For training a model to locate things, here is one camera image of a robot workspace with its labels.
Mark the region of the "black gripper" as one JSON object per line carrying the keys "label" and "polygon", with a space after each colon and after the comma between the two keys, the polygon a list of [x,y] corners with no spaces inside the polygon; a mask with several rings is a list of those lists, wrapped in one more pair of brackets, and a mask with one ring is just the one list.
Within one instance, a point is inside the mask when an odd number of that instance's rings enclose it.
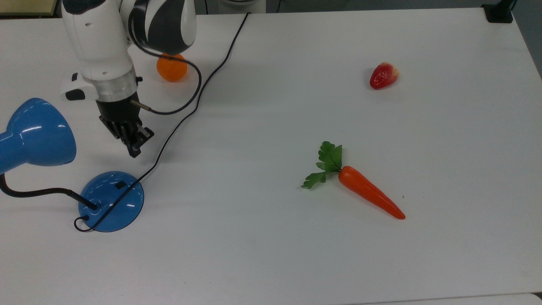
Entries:
{"label": "black gripper", "polygon": [[115,139],[120,139],[127,146],[128,154],[136,158],[141,154],[141,147],[154,137],[154,132],[141,126],[140,108],[131,103],[130,98],[117,102],[97,101],[100,121]]}

